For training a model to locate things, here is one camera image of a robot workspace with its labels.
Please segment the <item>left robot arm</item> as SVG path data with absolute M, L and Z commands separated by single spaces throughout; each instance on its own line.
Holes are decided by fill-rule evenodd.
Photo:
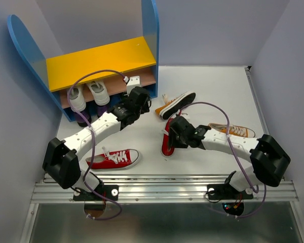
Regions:
M 95 146 L 149 112 L 149 92 L 135 87 L 130 95 L 105 112 L 98 120 L 76 134 L 59 140 L 53 138 L 47 146 L 43 169 L 63 189 L 78 187 L 85 190 L 90 199 L 102 196 L 99 180 L 89 174 L 89 166 L 79 161 Z

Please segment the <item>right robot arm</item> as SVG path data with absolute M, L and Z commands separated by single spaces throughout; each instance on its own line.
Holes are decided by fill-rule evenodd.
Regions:
M 194 127 L 183 116 L 177 116 L 169 123 L 168 144 L 174 148 L 223 152 L 250 162 L 250 167 L 232 172 L 225 180 L 223 192 L 228 197 L 235 197 L 259 184 L 279 186 L 291 161 L 270 135 L 264 134 L 261 138 L 227 135 L 205 125 Z

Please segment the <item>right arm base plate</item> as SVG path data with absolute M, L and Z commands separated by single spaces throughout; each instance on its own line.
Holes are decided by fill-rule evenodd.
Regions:
M 209 200 L 236 200 L 236 199 L 253 199 L 253 194 L 246 191 L 238 192 L 230 185 L 226 184 L 209 184 L 205 195 Z

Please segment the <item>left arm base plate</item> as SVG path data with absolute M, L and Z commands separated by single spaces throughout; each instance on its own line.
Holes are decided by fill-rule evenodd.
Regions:
M 95 189 L 96 193 L 104 196 L 110 200 L 117 201 L 119 197 L 118 185 L 102 185 Z M 73 192 L 73 201 L 103 201 L 103 199 L 93 192 L 87 192 L 83 189 L 77 188 Z

